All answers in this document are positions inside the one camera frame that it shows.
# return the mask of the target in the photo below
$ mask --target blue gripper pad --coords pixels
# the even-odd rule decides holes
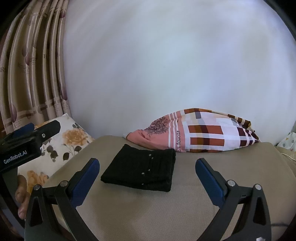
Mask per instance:
[[[27,125],[19,128],[19,129],[15,130],[13,132],[12,137],[13,138],[21,137],[21,136],[23,136],[23,135],[25,135],[25,134],[27,134],[29,132],[34,131],[34,129],[35,129],[34,124],[33,123],[29,123],[29,124],[27,124]]]
[[[195,172],[215,206],[222,207],[225,202],[227,187],[220,173],[214,171],[204,158],[195,163]]]
[[[97,159],[91,158],[84,168],[76,172],[69,181],[70,201],[73,207],[83,204],[91,186],[100,172],[100,163]]]

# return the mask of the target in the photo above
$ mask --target patterned fabric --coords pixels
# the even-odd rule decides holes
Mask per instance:
[[[290,132],[277,146],[296,152],[296,133]]]
[[[259,142],[250,121],[195,108],[163,116],[126,138],[150,149],[196,153],[234,150]]]
[[[60,132],[43,143],[40,157],[18,167],[19,175],[27,179],[29,193],[36,184],[43,186],[57,170],[94,141],[68,114],[54,120],[60,122]]]

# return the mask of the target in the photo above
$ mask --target beige bed sheet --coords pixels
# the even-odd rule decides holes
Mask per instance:
[[[100,173],[84,203],[77,208],[82,219],[100,240],[197,240],[218,211],[211,204],[195,174],[195,161],[204,157],[214,170],[241,186],[262,185],[271,223],[289,224],[296,213],[296,178],[282,155],[271,143],[256,143],[221,153],[177,153],[169,193],[106,184],[100,176],[114,156],[127,143],[122,137],[104,136],[76,155],[56,172],[45,187],[69,180],[91,158],[100,161]],[[238,219],[240,208],[226,231],[228,237]],[[57,206],[59,223],[66,227]],[[285,227],[272,227],[272,240]]]
[[[277,146],[276,149],[283,154],[284,160],[287,162],[294,175],[296,176],[296,152],[287,150],[283,147]]]

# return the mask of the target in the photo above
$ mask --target curtain fold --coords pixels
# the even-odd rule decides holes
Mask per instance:
[[[20,23],[20,17],[23,14],[21,11],[16,18],[11,23],[5,42],[3,45],[1,58],[0,58],[0,112],[2,117],[2,122],[5,128],[5,132],[8,134],[13,131],[10,109],[9,109],[9,101],[8,101],[8,63],[9,56],[11,52],[12,42],[17,30],[17,27]]]
[[[59,22],[57,27],[57,80],[58,86],[60,90],[60,100],[62,104],[62,109],[64,113],[67,113],[71,116],[70,106],[68,103],[68,96],[66,90],[66,82],[65,82],[65,73],[64,73],[64,61],[63,61],[63,40],[64,40],[64,31],[65,31],[65,19],[68,8],[69,0],[64,0],[61,13],[59,14]]]
[[[33,111],[37,123],[49,120],[42,83],[42,47],[47,14],[50,7],[50,0],[44,0],[37,18],[30,58],[30,91]]]
[[[32,0],[3,36],[0,133],[71,114],[62,54],[67,6],[68,0]]]

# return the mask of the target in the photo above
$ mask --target folded black cloth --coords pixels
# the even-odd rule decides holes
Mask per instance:
[[[101,176],[101,181],[169,192],[175,161],[174,149],[139,150],[125,144]]]

